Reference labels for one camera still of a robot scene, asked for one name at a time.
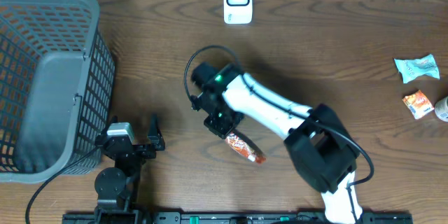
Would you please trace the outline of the orange tissue packet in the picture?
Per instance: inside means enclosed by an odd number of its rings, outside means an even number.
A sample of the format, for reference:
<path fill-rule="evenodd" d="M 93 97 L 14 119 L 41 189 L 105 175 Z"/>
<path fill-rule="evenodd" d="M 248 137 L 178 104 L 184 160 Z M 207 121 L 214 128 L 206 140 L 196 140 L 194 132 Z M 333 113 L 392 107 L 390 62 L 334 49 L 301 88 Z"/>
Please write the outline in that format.
<path fill-rule="evenodd" d="M 416 91 L 414 94 L 404 96 L 402 101 L 410 110 L 415 120 L 424 117 L 434 110 L 434 106 L 431 104 L 430 100 L 420 90 Z"/>

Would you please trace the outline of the teal snack packet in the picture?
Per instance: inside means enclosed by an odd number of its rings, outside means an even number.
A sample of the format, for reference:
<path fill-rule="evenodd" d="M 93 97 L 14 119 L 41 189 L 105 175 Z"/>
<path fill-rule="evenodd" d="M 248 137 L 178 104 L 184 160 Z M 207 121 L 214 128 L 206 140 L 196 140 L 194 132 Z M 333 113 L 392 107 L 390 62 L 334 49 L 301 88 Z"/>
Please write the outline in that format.
<path fill-rule="evenodd" d="M 432 54 L 420 59 L 394 59 L 394 62 L 404 84 L 420 76 L 440 79 L 440 71 Z"/>

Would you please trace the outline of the green lid jar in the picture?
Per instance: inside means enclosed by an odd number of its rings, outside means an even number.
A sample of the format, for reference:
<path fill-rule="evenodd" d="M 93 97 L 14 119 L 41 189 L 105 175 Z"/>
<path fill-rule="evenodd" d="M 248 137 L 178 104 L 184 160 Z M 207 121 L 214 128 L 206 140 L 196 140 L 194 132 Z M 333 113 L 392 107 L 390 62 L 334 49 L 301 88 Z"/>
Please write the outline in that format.
<path fill-rule="evenodd" d="M 435 105 L 435 114 L 436 116 L 444 122 L 448 122 L 448 104 L 447 104 L 448 97 L 445 97 L 438 101 Z"/>

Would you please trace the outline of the red chocolate bar wrapper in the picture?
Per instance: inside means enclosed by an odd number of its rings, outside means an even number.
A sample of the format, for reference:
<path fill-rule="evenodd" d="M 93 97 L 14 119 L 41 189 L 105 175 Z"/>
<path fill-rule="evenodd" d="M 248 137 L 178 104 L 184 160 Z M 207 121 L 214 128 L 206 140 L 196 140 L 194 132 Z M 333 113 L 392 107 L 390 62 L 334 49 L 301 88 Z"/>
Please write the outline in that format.
<path fill-rule="evenodd" d="M 262 164 L 266 161 L 266 157 L 259 147 L 241 132 L 231 132 L 226 136 L 225 142 L 232 150 L 251 162 Z"/>

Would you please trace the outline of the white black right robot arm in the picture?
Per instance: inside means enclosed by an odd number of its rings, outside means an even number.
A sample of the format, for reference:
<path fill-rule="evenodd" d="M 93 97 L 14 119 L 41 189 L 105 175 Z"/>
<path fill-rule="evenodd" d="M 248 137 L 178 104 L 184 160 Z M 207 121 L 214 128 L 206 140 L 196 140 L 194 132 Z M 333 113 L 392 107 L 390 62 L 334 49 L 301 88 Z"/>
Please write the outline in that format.
<path fill-rule="evenodd" d="M 225 139 L 244 116 L 258 121 L 282 139 L 297 173 L 321 193 L 329 222 L 360 220 L 354 179 L 361 152 L 331 108 L 287 100 L 233 64 L 218 70 L 203 62 L 191 80 L 201 90 L 193 108 L 207 112 L 204 125 L 211 132 Z"/>

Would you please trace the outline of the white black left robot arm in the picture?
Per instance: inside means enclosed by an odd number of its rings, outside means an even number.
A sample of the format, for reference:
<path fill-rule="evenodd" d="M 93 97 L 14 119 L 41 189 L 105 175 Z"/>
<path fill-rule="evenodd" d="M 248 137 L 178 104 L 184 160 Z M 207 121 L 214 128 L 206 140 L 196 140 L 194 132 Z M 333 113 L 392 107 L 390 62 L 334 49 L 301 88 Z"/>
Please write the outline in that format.
<path fill-rule="evenodd" d="M 147 160 L 156 158 L 165 149 L 165 140 L 154 114 L 150 119 L 148 143 L 134 144 L 134 132 L 128 122 L 113 117 L 95 139 L 95 146 L 114 161 L 114 166 L 103 169 L 96 177 L 94 188 L 98 194 L 94 210 L 97 224 L 152 223 L 151 214 L 137 206 L 141 168 Z"/>

